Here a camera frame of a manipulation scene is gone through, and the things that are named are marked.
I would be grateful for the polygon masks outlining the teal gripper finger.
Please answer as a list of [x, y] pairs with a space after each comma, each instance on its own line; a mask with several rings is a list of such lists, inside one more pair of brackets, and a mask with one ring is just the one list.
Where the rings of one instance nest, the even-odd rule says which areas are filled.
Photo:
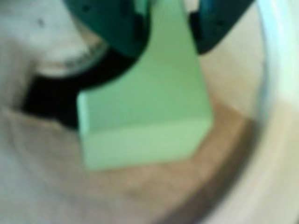
[[148, 0], [66, 0], [69, 11], [119, 53], [138, 57], [149, 35]]
[[252, 4], [252, 0], [200, 0], [188, 15], [197, 53], [214, 49]]

